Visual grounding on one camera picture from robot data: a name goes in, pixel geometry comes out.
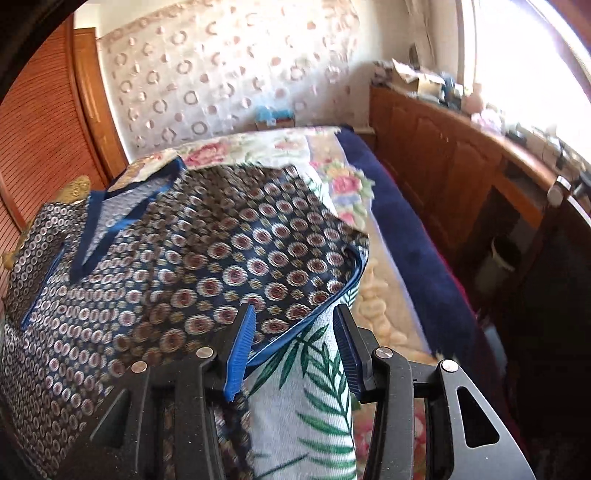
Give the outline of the navy patterned silk shirt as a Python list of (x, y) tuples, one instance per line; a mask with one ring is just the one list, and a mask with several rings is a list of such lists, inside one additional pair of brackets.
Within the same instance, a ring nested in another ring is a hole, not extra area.
[(1, 353), (30, 468), (54, 477), (133, 363), (193, 355), (245, 303), (248, 363), (263, 363), (352, 288), (368, 250), (294, 167), (175, 159), (118, 191), (43, 205), (10, 272)]

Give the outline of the palm leaf bed sheet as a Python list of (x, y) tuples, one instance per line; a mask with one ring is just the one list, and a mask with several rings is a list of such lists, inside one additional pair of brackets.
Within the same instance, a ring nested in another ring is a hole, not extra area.
[(352, 405), (332, 312), (318, 316), (252, 372), (256, 479), (355, 479)]

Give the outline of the long wooden sideboard cabinet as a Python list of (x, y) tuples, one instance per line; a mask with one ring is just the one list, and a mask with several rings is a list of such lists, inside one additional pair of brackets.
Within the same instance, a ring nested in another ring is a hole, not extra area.
[(394, 89), (370, 88), (375, 153), (422, 220), (472, 303), (494, 238), (541, 225), (557, 174), (458, 113)]

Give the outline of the small box with blue cloth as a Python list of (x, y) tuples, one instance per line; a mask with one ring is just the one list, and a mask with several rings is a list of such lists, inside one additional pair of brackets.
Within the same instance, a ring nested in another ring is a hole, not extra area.
[(259, 106), (256, 108), (254, 124), (256, 124), (256, 129), (259, 131), (294, 128), (296, 115), (291, 109), (273, 109), (272, 107)]

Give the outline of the pink vase bottle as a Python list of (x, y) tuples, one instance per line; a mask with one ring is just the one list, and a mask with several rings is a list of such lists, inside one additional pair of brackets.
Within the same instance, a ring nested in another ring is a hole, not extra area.
[(482, 97), (482, 85), (475, 83), (472, 91), (462, 100), (462, 111), (469, 115), (480, 114), (484, 110), (484, 100)]

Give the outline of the open cardboard box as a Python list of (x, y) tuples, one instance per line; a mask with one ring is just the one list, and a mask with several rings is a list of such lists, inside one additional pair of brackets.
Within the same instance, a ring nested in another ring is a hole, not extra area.
[(445, 81), (431, 71), (414, 70), (410, 65), (396, 59), (393, 62), (392, 83), (398, 88), (421, 95), (439, 97), (445, 87)]

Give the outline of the circle patterned sheer curtain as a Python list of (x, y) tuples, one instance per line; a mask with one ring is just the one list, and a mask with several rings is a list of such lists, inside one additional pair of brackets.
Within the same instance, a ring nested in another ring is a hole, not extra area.
[(181, 1), (134, 14), (98, 41), (121, 143), (133, 158), (249, 131), (260, 111), (297, 125), (368, 117), (360, 19), (349, 1)]

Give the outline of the wooden slatted wardrobe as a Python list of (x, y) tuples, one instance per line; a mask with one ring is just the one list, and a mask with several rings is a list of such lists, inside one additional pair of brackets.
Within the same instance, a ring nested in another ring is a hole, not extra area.
[(128, 161), (110, 113), (94, 28), (68, 17), (44, 41), (1, 103), (1, 256), (39, 207), (88, 177), (104, 189)]

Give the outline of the side window drape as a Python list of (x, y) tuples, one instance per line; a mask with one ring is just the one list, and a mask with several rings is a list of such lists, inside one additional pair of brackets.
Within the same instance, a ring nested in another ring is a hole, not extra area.
[(433, 26), (435, 2), (406, 0), (405, 4), (410, 19), (412, 45), (416, 50), (418, 65), (435, 70), (439, 66)]

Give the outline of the window with wooden frame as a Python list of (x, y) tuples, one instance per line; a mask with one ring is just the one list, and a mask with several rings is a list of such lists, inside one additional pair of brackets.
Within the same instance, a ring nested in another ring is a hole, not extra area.
[(547, 1), (461, 1), (467, 79), (510, 126), (590, 158), (590, 55)]

